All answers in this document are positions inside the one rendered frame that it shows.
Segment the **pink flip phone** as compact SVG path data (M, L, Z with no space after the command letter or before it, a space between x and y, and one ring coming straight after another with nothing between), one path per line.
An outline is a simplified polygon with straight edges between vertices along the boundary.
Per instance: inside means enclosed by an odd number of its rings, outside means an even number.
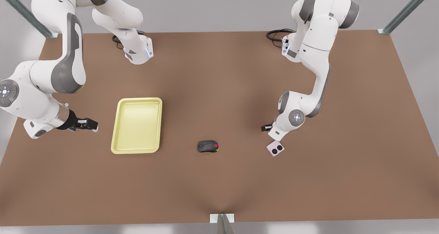
M281 151L284 151L284 146L280 142L275 140L275 141L271 142L269 145L267 145L266 149L273 157L275 157Z

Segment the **black computer mouse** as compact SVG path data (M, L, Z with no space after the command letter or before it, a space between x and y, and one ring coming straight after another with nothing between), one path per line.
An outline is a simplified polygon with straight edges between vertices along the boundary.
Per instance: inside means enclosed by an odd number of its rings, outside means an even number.
M208 141L200 141L197 144L197 150L202 153L202 152L217 152L218 151L218 142L214 141L214 140L208 140Z

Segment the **yellow rectangular tray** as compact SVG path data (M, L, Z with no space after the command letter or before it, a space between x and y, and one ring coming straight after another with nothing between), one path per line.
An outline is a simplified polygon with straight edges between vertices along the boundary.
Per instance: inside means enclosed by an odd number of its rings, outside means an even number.
M123 98L118 102L111 141L113 154L158 151L163 102L158 97Z

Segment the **silver frame post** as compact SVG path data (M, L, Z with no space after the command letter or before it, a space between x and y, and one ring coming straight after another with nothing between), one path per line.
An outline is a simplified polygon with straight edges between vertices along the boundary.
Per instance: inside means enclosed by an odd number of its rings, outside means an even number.
M391 34L424 0L410 0L378 34Z
M210 214L210 223L216 223L215 234L235 234L231 225L234 222L233 213Z
M45 38L58 38L58 33L51 32L46 26L39 22L32 12L24 6L20 0L5 0L14 8L23 18L25 18L39 33Z

